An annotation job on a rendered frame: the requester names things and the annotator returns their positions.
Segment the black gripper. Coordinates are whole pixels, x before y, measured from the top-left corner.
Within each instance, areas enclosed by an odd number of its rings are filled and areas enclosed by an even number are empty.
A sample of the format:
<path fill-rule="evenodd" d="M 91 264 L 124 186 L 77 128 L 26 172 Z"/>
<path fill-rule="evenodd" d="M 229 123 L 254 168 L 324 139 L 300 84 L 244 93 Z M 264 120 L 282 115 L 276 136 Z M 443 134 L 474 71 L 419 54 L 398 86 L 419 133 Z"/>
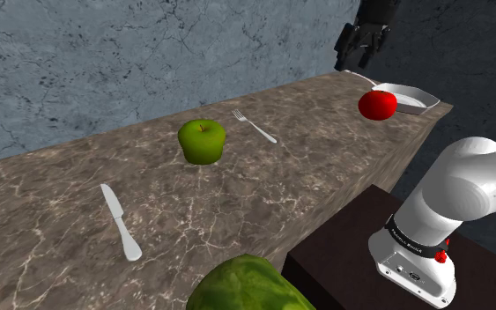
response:
<path fill-rule="evenodd" d="M 374 54 L 380 52 L 385 45 L 400 3 L 401 0 L 360 0 L 354 25 L 345 24 L 335 44 L 334 50 L 337 52 L 335 70 L 343 70 L 347 57 L 359 46 L 364 49 L 364 53 L 358 66 L 365 69 Z M 365 26 L 380 26 L 381 30 L 367 33 L 360 45 L 362 41 L 360 28 Z"/>

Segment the red tomato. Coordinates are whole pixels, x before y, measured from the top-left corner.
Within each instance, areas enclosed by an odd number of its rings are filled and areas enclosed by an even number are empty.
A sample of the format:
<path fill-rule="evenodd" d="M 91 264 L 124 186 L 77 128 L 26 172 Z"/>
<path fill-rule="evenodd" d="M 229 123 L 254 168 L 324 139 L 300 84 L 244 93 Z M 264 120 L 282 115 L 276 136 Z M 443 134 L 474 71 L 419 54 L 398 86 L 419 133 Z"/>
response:
<path fill-rule="evenodd" d="M 384 121 L 397 108 L 396 96 L 391 92 L 371 91 L 365 93 L 358 103 L 359 112 L 369 120 Z"/>

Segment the green watermelon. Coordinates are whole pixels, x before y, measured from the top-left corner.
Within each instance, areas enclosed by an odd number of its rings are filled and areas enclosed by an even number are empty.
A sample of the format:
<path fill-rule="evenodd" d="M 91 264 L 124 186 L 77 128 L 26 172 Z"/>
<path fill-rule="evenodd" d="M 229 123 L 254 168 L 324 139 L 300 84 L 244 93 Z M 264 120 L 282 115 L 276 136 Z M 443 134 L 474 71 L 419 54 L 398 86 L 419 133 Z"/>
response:
<path fill-rule="evenodd" d="M 210 271 L 186 310 L 316 310 L 265 258 L 239 255 Z"/>

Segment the green apple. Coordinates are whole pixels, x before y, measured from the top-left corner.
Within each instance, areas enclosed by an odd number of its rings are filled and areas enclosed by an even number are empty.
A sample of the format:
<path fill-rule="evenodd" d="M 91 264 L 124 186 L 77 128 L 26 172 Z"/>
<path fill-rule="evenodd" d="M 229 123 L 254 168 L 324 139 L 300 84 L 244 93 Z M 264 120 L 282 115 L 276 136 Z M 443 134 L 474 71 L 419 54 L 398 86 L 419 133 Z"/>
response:
<path fill-rule="evenodd" d="M 220 160 L 226 131 L 218 122 L 196 119 L 184 123 L 177 137 L 190 164 L 209 165 Z"/>

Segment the silver fork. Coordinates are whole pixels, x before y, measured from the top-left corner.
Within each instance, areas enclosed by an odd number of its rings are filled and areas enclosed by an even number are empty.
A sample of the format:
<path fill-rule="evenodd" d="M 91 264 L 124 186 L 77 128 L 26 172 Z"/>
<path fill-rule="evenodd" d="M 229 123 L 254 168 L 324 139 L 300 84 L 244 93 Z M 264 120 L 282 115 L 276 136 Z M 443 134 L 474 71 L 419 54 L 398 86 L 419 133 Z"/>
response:
<path fill-rule="evenodd" d="M 276 138 L 272 137 L 268 133 L 266 133 L 264 130 L 260 129 L 258 126 L 256 126 L 253 122 L 251 122 L 247 117 L 245 117 L 240 110 L 234 109 L 232 111 L 233 115 L 240 121 L 240 122 L 248 122 L 251 124 L 259 133 L 261 133 L 265 138 L 267 138 L 270 142 L 276 144 L 278 141 Z"/>

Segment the white rectangular dish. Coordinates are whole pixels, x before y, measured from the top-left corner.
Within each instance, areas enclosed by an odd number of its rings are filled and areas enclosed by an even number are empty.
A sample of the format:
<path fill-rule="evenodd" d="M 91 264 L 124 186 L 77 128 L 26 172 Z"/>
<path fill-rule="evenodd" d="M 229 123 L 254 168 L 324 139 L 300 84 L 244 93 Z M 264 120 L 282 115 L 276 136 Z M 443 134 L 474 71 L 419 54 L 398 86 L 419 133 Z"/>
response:
<path fill-rule="evenodd" d="M 372 90 L 392 93 L 397 100 L 396 111 L 406 114 L 423 114 L 440 102 L 432 94 L 408 85 L 381 83 L 373 86 Z"/>

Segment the silver table knife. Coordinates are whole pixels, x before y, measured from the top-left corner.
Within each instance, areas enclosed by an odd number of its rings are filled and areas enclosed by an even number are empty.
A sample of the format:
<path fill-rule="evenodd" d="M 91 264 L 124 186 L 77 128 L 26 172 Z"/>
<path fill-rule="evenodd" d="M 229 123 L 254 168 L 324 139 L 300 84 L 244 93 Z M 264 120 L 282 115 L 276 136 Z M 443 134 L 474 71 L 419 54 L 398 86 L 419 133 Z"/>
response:
<path fill-rule="evenodd" d="M 143 252 L 123 222 L 122 206 L 114 191 L 107 184 L 101 184 L 100 187 L 121 235 L 123 252 L 129 262 L 137 261 L 141 258 Z"/>

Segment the dark robot stand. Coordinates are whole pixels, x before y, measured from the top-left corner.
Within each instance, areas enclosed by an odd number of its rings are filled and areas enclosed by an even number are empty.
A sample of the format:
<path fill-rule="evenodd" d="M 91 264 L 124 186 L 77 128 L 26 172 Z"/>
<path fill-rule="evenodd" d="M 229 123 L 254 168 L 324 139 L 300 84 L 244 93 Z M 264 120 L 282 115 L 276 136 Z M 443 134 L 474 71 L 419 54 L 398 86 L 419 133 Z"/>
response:
<path fill-rule="evenodd" d="M 367 241 L 401 200 L 372 185 L 285 258 L 282 275 L 316 310 L 436 310 L 381 276 Z M 496 310 L 496 254 L 454 232 L 448 258 L 457 290 L 445 310 Z"/>

